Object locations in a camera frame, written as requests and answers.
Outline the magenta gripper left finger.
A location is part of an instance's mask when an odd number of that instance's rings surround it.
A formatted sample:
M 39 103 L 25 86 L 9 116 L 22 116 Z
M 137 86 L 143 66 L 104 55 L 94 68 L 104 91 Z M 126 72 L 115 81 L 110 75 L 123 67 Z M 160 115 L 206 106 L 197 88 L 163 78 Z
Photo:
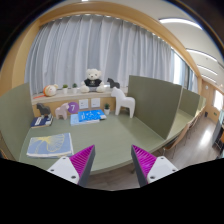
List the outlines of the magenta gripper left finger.
M 48 172 L 85 187 L 95 158 L 95 146 L 91 145 L 71 157 L 63 156 L 58 159 Z

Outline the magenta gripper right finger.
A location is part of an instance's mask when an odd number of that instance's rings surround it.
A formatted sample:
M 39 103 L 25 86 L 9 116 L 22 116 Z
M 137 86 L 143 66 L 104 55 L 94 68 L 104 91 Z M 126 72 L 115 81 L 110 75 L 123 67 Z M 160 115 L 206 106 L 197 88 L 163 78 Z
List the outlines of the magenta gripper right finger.
M 131 146 L 131 156 L 141 187 L 178 171 L 166 157 L 156 157 L 135 145 Z

